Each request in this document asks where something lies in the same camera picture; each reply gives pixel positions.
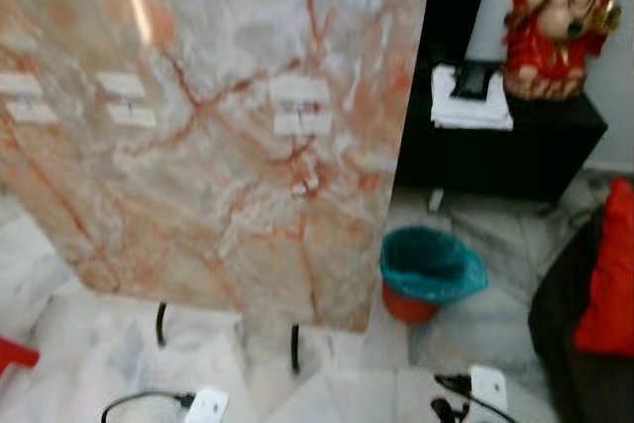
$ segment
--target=red pillow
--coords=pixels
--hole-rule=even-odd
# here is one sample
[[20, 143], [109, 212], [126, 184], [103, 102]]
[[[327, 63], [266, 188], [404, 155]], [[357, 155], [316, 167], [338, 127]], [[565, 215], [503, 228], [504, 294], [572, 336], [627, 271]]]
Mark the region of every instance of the red pillow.
[[575, 333], [583, 351], [634, 357], [634, 192], [612, 182], [590, 303]]

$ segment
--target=plastic bag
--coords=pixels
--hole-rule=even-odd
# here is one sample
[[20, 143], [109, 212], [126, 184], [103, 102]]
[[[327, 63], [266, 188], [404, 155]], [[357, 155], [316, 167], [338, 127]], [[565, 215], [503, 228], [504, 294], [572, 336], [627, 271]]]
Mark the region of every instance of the plastic bag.
[[482, 260], [455, 237], [425, 227], [394, 230], [383, 238], [380, 270], [392, 291], [447, 303], [488, 286]]

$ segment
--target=red statue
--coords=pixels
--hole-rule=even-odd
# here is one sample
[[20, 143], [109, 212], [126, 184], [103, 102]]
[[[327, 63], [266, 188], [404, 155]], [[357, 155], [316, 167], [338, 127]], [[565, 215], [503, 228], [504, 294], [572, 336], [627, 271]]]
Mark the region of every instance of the red statue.
[[581, 93], [585, 55], [599, 55], [618, 27], [613, 0], [513, 0], [504, 87], [523, 99], [563, 100]]

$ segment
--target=pink marble slab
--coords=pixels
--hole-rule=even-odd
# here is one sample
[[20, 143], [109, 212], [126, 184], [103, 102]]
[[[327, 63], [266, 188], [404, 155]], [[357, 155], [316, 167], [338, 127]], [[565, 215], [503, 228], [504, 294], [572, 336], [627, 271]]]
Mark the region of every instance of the pink marble slab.
[[424, 9], [0, 0], [0, 176], [91, 288], [361, 330]]

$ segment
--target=floor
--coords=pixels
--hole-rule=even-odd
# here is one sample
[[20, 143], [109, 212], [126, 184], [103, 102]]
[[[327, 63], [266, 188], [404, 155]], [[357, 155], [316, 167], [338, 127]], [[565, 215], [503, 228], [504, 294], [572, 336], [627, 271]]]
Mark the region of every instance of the floor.
[[[262, 316], [170, 305], [160, 349], [156, 303], [83, 288], [16, 200], [0, 194], [0, 332], [42, 353], [33, 370], [0, 379], [0, 422], [98, 421], [118, 396], [205, 385], [229, 392], [225, 423], [435, 422], [430, 398], [443, 391], [428, 370], [471, 363], [504, 371], [519, 421], [556, 422], [526, 325], [530, 299], [575, 232], [571, 217], [606, 193], [606, 180], [582, 174], [548, 214], [464, 195], [447, 196], [432, 214], [425, 194], [395, 190], [388, 230], [420, 224], [453, 233], [484, 259], [490, 287], [411, 329], [389, 317], [377, 291], [364, 335], [301, 329], [297, 376], [287, 325]], [[181, 419], [155, 401], [128, 405], [109, 423]]]

